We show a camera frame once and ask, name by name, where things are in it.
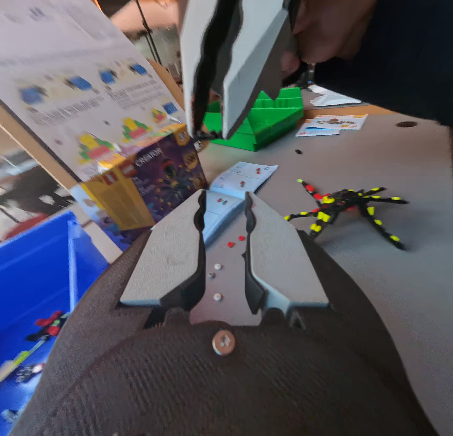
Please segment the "lime green lego piece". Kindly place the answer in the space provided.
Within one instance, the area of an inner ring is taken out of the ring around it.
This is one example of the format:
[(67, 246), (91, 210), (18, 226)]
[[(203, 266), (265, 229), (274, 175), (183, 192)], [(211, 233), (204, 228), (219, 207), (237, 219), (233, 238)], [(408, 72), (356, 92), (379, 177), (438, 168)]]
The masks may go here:
[(37, 351), (47, 339), (42, 337), (31, 349), (21, 351), (12, 360), (6, 360), (0, 367), (0, 382), (3, 382), (8, 376), (10, 376), (18, 367), (28, 359), (35, 351)]

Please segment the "tan wooden board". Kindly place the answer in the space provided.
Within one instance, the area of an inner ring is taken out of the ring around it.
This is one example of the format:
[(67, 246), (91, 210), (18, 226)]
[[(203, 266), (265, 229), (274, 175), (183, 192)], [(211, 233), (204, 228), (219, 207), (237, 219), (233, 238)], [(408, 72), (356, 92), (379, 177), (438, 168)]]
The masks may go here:
[(81, 182), (70, 168), (1, 102), (0, 152), (6, 154), (22, 148), (60, 185), (67, 190)]

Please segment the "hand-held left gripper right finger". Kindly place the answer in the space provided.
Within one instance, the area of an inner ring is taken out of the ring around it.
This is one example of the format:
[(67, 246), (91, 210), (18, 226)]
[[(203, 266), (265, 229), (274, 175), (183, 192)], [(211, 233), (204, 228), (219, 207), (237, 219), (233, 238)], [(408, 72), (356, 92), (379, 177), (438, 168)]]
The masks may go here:
[(246, 192), (245, 296), (253, 315), (282, 313), (305, 327), (300, 311), (326, 309), (329, 299), (297, 229), (257, 195)]

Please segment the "red black lego figure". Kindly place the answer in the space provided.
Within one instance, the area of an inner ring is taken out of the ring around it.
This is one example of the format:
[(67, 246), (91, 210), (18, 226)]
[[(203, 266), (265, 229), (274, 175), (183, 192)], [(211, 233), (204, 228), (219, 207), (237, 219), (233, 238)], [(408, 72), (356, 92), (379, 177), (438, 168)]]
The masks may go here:
[(37, 331), (26, 336), (28, 342), (48, 341), (56, 338), (71, 312), (56, 311), (48, 318), (39, 318), (34, 322)]

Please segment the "green stepped plastic block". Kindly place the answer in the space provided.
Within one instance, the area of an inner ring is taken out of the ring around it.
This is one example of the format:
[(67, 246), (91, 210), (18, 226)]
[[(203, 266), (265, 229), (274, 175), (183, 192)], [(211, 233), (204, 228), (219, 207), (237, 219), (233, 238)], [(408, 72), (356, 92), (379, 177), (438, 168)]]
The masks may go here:
[(280, 89), (276, 99), (260, 92), (250, 112), (228, 140), (211, 143), (237, 149), (258, 151), (294, 129), (303, 118), (303, 100), (299, 87)]

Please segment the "black yellow lego spider model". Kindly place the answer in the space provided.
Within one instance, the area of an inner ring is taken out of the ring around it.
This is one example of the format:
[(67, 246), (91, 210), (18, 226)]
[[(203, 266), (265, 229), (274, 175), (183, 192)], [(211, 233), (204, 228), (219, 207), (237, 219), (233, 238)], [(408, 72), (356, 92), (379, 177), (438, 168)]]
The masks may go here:
[(376, 232), (395, 248), (406, 250), (401, 239), (389, 233), (383, 226), (383, 222), (376, 217), (375, 201), (381, 203), (407, 205), (408, 201), (399, 196), (382, 197), (381, 192), (386, 191), (385, 187), (375, 187), (370, 190), (342, 189), (333, 193), (320, 194), (314, 186), (305, 180), (298, 179), (305, 191), (316, 202), (316, 208), (310, 212), (298, 212), (284, 217), (286, 221), (294, 219), (313, 217), (315, 221), (310, 226), (309, 238), (315, 240), (329, 226), (334, 225), (339, 216), (345, 212), (357, 209), (360, 215), (376, 230)]

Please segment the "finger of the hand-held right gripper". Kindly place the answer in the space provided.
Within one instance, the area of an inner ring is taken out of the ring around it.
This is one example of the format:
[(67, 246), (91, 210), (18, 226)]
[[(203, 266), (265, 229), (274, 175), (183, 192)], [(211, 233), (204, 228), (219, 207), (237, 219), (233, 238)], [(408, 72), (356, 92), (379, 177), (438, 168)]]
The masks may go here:
[(240, 0), (178, 0), (183, 91), (189, 135), (201, 129), (210, 93), (221, 94)]
[(292, 23), (301, 0), (240, 0), (240, 27), (223, 79), (222, 136), (230, 139), (259, 93), (275, 99), (282, 85), (281, 57), (294, 52)]

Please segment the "blue plastic bin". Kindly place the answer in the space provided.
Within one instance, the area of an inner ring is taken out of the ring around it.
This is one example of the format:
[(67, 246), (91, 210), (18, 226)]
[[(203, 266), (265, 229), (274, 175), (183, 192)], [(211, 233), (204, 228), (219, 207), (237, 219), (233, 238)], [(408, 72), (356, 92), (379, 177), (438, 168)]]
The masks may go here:
[[(37, 319), (71, 312), (109, 266), (71, 211), (3, 243), (0, 260), (1, 365), (36, 344), (25, 338), (37, 331)], [(11, 432), (30, 401), (55, 340), (44, 343), (1, 382), (1, 435)]]

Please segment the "blue white lego leaflet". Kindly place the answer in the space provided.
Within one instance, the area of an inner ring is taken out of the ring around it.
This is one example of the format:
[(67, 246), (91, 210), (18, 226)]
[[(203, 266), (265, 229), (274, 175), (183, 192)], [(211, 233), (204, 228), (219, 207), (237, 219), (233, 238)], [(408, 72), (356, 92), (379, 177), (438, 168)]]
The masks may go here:
[(340, 130), (335, 130), (335, 129), (330, 129), (330, 128), (312, 127), (311, 120), (306, 120), (301, 125), (301, 127), (298, 129), (295, 136), (301, 137), (301, 138), (316, 137), (316, 136), (331, 136), (331, 135), (339, 135), (340, 132), (341, 132)]

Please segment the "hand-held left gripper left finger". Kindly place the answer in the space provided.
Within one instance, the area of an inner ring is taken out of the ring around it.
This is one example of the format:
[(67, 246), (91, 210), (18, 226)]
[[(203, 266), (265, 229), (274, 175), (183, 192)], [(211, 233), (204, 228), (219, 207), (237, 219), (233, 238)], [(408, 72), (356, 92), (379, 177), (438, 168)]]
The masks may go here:
[(129, 307), (192, 310), (206, 289), (202, 231), (206, 191), (198, 190), (151, 231), (120, 298)]

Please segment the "person's right hand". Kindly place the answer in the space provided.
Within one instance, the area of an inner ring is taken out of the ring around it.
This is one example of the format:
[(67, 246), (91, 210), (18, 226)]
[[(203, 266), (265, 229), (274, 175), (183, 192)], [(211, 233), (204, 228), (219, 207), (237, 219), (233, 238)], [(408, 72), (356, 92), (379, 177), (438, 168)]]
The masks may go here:
[(378, 0), (301, 0), (293, 36), (297, 52), (284, 52), (282, 76), (302, 62), (318, 64), (334, 57), (349, 59), (359, 50)]

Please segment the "person's right forearm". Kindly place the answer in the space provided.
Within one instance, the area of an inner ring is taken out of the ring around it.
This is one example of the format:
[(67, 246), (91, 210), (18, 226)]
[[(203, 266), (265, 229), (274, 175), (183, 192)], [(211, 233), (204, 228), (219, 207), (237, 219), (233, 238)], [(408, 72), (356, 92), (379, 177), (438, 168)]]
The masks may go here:
[(317, 64), (316, 84), (453, 125), (453, 0), (377, 0), (352, 59)]

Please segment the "purple lego set box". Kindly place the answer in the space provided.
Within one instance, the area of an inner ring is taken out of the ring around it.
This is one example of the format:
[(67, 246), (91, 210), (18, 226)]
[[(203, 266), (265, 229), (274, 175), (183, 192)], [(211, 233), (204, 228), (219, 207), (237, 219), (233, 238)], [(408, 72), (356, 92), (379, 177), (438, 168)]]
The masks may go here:
[(207, 181), (187, 127), (173, 123), (94, 164), (70, 189), (90, 219), (122, 251)]

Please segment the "open lego instruction booklet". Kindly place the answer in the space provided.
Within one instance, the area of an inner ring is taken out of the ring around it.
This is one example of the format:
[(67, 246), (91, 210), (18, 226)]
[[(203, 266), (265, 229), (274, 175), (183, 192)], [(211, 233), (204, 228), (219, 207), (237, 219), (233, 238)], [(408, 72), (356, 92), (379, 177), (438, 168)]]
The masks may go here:
[(279, 168), (238, 162), (220, 174), (206, 190), (206, 210), (202, 232), (206, 246), (243, 210), (246, 193), (254, 193)]

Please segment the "white printed lego sheet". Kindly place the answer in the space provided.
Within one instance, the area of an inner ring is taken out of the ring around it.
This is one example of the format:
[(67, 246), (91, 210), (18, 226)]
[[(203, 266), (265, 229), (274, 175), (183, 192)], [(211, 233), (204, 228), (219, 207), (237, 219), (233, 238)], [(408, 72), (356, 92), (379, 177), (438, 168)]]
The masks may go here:
[(139, 50), (89, 0), (0, 0), (1, 103), (79, 182), (186, 123)]

